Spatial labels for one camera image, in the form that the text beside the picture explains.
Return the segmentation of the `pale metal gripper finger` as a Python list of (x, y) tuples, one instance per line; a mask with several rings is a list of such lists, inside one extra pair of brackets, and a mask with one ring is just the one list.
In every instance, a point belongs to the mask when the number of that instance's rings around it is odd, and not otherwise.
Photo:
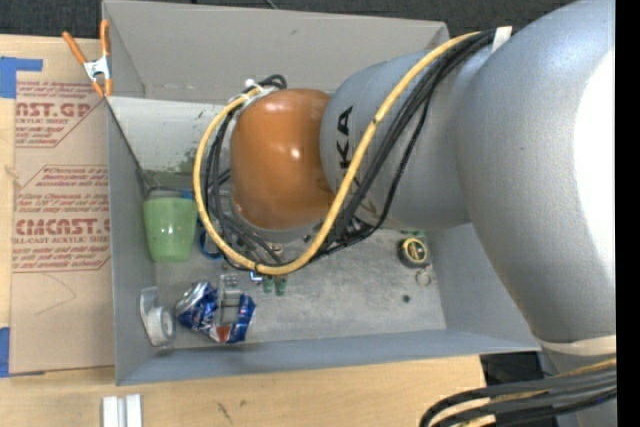
[(238, 276), (222, 274), (219, 286), (219, 312), (221, 324), (234, 324), (238, 320), (241, 289)]

